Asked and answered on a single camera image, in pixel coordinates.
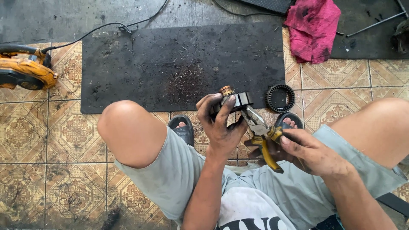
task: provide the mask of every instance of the shorts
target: shorts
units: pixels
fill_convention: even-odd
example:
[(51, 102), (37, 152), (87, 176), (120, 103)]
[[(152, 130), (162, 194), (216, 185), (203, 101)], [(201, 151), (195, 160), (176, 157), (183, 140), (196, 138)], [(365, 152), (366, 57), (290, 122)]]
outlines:
[[(359, 152), (327, 125), (313, 136), (352, 163), (375, 198), (407, 182)], [(162, 150), (151, 165), (134, 169), (118, 161), (115, 164), (159, 206), (167, 218), (181, 225), (204, 162), (204, 156), (168, 127)], [(240, 176), (224, 169), (222, 194), (232, 187), (258, 189), (278, 205), (298, 230), (315, 227), (337, 212), (334, 198), (321, 177), (309, 175), (289, 162), (282, 161), (280, 166), (283, 174), (274, 173), (267, 165), (245, 171)]]

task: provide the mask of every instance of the person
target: person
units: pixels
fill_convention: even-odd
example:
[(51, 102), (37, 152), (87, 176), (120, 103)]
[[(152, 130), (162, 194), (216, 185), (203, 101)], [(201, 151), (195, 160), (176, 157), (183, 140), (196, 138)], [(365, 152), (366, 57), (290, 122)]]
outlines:
[(271, 151), (287, 160), (283, 174), (263, 166), (237, 176), (225, 164), (247, 124), (226, 126), (234, 97), (213, 122), (210, 107), (221, 99), (210, 94), (196, 104), (210, 140), (206, 157), (185, 143), (190, 121), (166, 126), (132, 101), (109, 105), (98, 122), (115, 164), (182, 230), (305, 230), (335, 213), (346, 230), (396, 229), (374, 197), (407, 182), (391, 169), (409, 154), (409, 102), (375, 100), (312, 135), (285, 129), (299, 144), (281, 137), (280, 151)]

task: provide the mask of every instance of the pliers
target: pliers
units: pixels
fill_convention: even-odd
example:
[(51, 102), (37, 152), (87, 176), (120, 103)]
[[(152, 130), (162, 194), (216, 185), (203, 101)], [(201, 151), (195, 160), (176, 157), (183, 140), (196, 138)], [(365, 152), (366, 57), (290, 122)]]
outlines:
[(258, 114), (251, 106), (246, 106), (246, 108), (242, 109), (241, 115), (244, 117), (244, 120), (247, 122), (253, 133), (253, 138), (251, 139), (252, 144), (259, 146), (267, 165), (276, 173), (284, 173), (284, 170), (270, 155), (266, 138), (270, 138), (279, 144), (280, 137), (283, 135), (283, 129), (292, 129), (292, 127), (285, 123), (283, 126), (279, 127), (268, 126), (260, 114)]

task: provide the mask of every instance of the black stator ring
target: black stator ring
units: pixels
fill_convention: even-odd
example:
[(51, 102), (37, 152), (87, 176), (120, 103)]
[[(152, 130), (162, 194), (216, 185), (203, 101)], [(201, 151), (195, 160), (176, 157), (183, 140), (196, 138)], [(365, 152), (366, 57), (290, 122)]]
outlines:
[[(277, 100), (283, 100), (283, 97), (274, 97), (274, 93), (277, 90), (284, 90), (285, 91), (285, 100), (288, 100), (287, 105), (283, 108), (277, 108), (276, 105), (276, 101)], [(270, 89), (267, 92), (267, 104), (270, 107), (270, 109), (272, 109), (274, 112), (277, 113), (283, 113), (283, 112), (287, 112), (289, 111), (295, 104), (295, 93), (294, 90), (292, 90), (291, 87), (289, 87), (288, 85), (275, 85), (273, 87), (270, 87)]]

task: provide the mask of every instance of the tiled floor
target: tiled floor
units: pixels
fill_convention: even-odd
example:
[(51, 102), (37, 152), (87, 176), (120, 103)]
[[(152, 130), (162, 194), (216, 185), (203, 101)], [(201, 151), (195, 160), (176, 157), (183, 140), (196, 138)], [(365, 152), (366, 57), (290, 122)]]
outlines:
[[(291, 110), (314, 132), (321, 125), (358, 111), (377, 98), (409, 100), (409, 60), (328, 60), (319, 65), (297, 64), (283, 30), (285, 79), (296, 92)], [(50, 43), (35, 44), (46, 47)], [(61, 75), (48, 91), (0, 89), (0, 214), (10, 226), (46, 229), (99, 229), (107, 211), (121, 207), (115, 229), (175, 229), (112, 163), (112, 153), (96, 130), (100, 115), (83, 115), (81, 43), (51, 53)], [(258, 110), (270, 124), (277, 114)], [(165, 124), (175, 114), (190, 117), (195, 148), (205, 154), (209, 139), (195, 111), (153, 113)], [(229, 123), (239, 114), (232, 114)], [(228, 165), (244, 166), (251, 149), (243, 142)], [(409, 175), (409, 167), (402, 167)], [(409, 184), (394, 191), (409, 201)]]

